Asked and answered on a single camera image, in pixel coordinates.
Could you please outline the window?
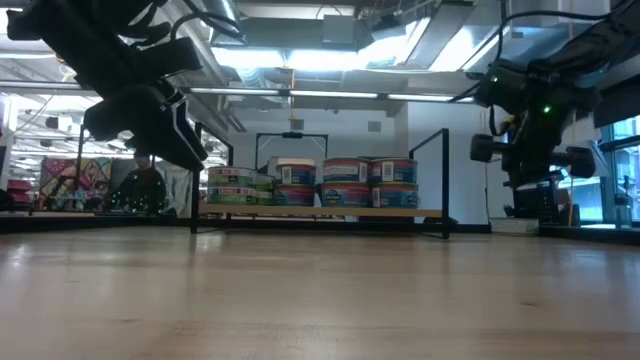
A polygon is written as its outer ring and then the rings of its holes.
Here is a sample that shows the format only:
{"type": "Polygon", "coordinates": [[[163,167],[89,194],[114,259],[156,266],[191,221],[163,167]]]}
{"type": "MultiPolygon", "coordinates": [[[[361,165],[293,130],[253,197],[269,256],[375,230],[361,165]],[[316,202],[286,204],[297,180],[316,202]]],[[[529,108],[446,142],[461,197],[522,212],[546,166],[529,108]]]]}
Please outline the window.
{"type": "Polygon", "coordinates": [[[629,199],[631,219],[640,223],[640,115],[606,126],[604,142],[615,142],[609,152],[615,191],[629,199]]]}

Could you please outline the grey ceiling box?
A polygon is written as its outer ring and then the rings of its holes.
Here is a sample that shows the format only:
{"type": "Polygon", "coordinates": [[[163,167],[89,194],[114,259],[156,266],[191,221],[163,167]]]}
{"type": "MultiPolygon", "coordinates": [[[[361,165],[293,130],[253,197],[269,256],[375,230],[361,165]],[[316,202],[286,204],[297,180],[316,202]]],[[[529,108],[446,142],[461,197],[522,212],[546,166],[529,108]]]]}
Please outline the grey ceiling box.
{"type": "Polygon", "coordinates": [[[349,16],[323,17],[322,46],[326,49],[351,51],[354,48],[354,20],[349,16]]]}

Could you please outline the long tube light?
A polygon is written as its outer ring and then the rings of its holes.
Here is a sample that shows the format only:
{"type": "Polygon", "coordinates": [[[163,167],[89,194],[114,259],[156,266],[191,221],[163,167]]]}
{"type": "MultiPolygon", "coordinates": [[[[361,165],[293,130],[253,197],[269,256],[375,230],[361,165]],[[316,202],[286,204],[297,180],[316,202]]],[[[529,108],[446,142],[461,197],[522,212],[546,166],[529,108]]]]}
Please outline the long tube light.
{"type": "MultiPolygon", "coordinates": [[[[443,95],[425,95],[425,94],[388,94],[389,101],[405,101],[405,102],[434,102],[434,103],[450,103],[453,102],[452,96],[443,95]]],[[[462,98],[457,103],[472,103],[470,97],[462,98]]]]}
{"type": "Polygon", "coordinates": [[[341,92],[341,91],[317,91],[317,90],[289,90],[290,97],[317,97],[336,99],[378,99],[377,93],[371,92],[341,92]]]}
{"type": "Polygon", "coordinates": [[[280,96],[279,90],[271,89],[251,89],[251,88],[219,88],[219,87],[190,87],[187,89],[193,94],[216,94],[234,96],[280,96]]]}

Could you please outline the black metal rig frame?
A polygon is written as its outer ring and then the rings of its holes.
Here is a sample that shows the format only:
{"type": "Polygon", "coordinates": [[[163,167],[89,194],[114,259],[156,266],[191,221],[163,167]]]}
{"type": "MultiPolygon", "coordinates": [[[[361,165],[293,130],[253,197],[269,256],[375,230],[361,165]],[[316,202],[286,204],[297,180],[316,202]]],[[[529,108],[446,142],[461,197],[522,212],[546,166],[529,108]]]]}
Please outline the black metal rig frame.
{"type": "MultiPolygon", "coordinates": [[[[200,219],[196,225],[189,219],[170,217],[98,216],[68,217],[0,216],[0,234],[69,231],[118,227],[179,227],[194,233],[208,230],[273,230],[338,233],[389,233],[389,234],[434,234],[450,239],[455,234],[496,235],[491,225],[457,224],[443,227],[441,224],[410,224],[408,222],[329,222],[329,221],[284,221],[284,220],[221,220],[200,219]]],[[[640,247],[640,230],[615,230],[593,228],[570,228],[542,226],[535,232],[541,237],[595,242],[612,245],[640,247]]]]}

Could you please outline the round silver duct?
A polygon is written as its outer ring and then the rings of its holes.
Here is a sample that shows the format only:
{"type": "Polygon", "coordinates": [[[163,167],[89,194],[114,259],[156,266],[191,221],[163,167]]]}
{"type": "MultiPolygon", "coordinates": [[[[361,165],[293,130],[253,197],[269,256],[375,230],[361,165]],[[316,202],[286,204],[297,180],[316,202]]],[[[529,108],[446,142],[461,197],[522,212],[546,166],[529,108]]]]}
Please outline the round silver duct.
{"type": "Polygon", "coordinates": [[[233,0],[201,0],[204,9],[216,15],[212,21],[219,32],[241,34],[241,17],[233,0]]]}

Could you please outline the person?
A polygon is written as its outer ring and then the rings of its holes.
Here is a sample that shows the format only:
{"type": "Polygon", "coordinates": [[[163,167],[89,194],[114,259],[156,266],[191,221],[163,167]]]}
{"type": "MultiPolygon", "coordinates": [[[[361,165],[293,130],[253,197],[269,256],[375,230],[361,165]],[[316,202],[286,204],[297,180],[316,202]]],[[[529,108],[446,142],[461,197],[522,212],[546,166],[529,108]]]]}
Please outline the person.
{"type": "Polygon", "coordinates": [[[160,172],[152,164],[151,155],[134,153],[136,168],[112,193],[110,205],[131,213],[159,215],[166,208],[166,185],[160,172]]]}

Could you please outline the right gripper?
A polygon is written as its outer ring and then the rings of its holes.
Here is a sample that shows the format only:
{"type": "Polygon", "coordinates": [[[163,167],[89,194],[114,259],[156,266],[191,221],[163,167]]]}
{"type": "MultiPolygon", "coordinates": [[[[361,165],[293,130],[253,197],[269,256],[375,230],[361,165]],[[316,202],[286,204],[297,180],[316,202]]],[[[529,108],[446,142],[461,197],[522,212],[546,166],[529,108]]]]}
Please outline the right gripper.
{"type": "Polygon", "coordinates": [[[553,175],[551,166],[567,168],[574,177],[590,178],[596,172],[592,150],[569,146],[558,152],[556,147],[577,112],[592,109],[598,99],[595,88],[580,88],[499,60],[477,83],[473,100],[490,110],[491,133],[473,136],[470,158],[488,163],[499,155],[511,188],[542,182],[553,175]],[[515,119],[509,128],[502,128],[508,115],[515,119]]]}

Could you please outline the colourful patterned fabric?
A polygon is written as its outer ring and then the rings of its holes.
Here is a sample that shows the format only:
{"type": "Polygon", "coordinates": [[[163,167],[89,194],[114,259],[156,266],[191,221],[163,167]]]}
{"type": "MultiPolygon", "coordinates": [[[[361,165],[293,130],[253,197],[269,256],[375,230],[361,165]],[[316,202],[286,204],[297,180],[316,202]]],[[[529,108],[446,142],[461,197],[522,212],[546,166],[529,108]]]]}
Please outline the colourful patterned fabric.
{"type": "Polygon", "coordinates": [[[111,158],[45,157],[41,162],[39,206],[43,210],[91,209],[86,202],[102,200],[111,184],[111,158]]]}

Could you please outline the rectangular silver duct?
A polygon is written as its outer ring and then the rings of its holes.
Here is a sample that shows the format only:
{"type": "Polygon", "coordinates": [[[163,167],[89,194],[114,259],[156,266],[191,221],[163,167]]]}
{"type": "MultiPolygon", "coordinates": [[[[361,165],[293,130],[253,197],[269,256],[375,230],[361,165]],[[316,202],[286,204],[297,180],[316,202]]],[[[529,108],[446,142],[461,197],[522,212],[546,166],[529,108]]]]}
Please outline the rectangular silver duct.
{"type": "Polygon", "coordinates": [[[463,28],[476,3],[477,0],[430,0],[427,24],[423,30],[417,29],[417,41],[409,46],[404,65],[430,72],[439,71],[442,66],[438,59],[463,28]]]}

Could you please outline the ceiling light panel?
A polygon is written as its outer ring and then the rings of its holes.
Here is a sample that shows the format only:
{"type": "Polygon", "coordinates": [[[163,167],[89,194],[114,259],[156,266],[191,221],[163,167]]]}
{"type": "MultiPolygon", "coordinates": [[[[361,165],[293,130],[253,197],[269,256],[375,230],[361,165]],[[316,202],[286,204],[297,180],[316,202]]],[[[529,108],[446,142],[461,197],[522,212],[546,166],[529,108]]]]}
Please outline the ceiling light panel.
{"type": "Polygon", "coordinates": [[[373,58],[367,52],[275,50],[212,47],[216,61],[235,69],[289,68],[302,71],[365,69],[373,58]]]}

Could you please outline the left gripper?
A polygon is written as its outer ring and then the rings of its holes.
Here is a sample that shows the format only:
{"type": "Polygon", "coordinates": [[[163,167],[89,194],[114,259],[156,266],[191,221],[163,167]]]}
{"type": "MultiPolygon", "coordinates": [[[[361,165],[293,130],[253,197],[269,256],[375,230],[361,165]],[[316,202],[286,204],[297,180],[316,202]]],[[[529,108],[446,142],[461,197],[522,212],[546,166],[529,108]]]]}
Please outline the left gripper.
{"type": "Polygon", "coordinates": [[[202,68],[190,38],[155,24],[168,0],[29,0],[7,13],[12,41],[46,43],[101,102],[84,125],[98,141],[129,131],[129,146],[200,171],[207,153],[186,119],[187,98],[169,77],[202,68]]]}

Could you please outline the black equipment box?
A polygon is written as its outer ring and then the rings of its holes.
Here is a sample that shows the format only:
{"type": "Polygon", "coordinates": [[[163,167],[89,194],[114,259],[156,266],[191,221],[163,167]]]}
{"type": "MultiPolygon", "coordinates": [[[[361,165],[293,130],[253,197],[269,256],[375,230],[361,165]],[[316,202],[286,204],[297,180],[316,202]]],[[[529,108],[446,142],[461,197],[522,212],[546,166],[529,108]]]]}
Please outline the black equipment box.
{"type": "Polygon", "coordinates": [[[516,218],[537,219],[540,224],[560,222],[556,184],[549,180],[521,186],[513,191],[516,218]]]}

